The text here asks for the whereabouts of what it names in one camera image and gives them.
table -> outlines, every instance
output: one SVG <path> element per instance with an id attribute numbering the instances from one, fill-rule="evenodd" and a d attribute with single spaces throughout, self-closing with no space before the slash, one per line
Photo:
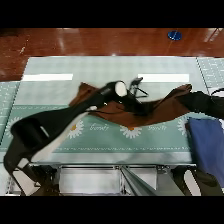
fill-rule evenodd
<path id="1" fill-rule="evenodd" d="M 76 96 L 80 82 L 102 87 L 122 80 L 127 86 L 140 73 L 189 74 L 193 91 L 208 93 L 195 57 L 148 56 L 52 56 L 32 57 L 23 77 L 38 74 L 72 74 L 72 80 L 21 81 L 0 146 L 0 161 L 12 139 L 10 126 L 22 117 L 44 110 L 67 107 Z M 165 97 L 184 83 L 142 83 L 149 93 L 145 100 Z M 187 118 L 207 117 L 189 113 L 170 122 L 140 127 L 134 138 L 125 127 L 86 116 L 71 130 L 62 145 L 39 163 L 62 164 L 188 164 L 191 150 L 184 124 Z"/>

checkered pattern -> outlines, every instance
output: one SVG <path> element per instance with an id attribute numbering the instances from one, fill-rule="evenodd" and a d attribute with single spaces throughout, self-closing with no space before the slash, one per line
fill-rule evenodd
<path id="1" fill-rule="evenodd" d="M 2 139 L 19 82 L 0 82 L 0 139 Z"/>
<path id="2" fill-rule="evenodd" d="M 77 94 L 81 82 L 102 87 L 107 82 L 122 80 L 127 86 L 140 73 L 189 74 L 193 90 L 206 92 L 192 57 L 148 56 L 65 56 L 30 58 L 24 75 L 73 74 L 72 81 L 21 82 L 15 105 L 67 105 Z M 141 87 L 154 100 L 167 95 L 183 83 L 142 83 Z"/>
<path id="3" fill-rule="evenodd" d="M 224 58 L 197 58 L 208 88 L 224 87 Z"/>

white stripe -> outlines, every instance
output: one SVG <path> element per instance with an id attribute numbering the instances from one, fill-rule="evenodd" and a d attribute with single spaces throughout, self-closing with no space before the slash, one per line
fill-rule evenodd
<path id="1" fill-rule="evenodd" d="M 58 81 L 72 80 L 73 74 L 38 74 L 24 75 L 22 81 Z"/>
<path id="2" fill-rule="evenodd" d="M 189 82 L 189 74 L 138 74 L 142 82 Z"/>

blue cloth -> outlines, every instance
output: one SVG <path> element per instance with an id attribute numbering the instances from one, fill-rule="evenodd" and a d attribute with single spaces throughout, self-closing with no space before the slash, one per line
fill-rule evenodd
<path id="1" fill-rule="evenodd" d="M 189 118 L 198 168 L 214 175 L 224 187 L 224 134 L 218 119 Z"/>

flower center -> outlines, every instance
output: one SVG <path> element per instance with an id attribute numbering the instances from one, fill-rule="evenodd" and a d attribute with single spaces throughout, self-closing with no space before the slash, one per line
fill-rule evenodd
<path id="1" fill-rule="evenodd" d="M 76 129 L 76 125 L 73 125 L 71 128 L 71 131 L 74 131 Z"/>
<path id="2" fill-rule="evenodd" d="M 135 128 L 129 127 L 128 130 L 133 131 Z"/>

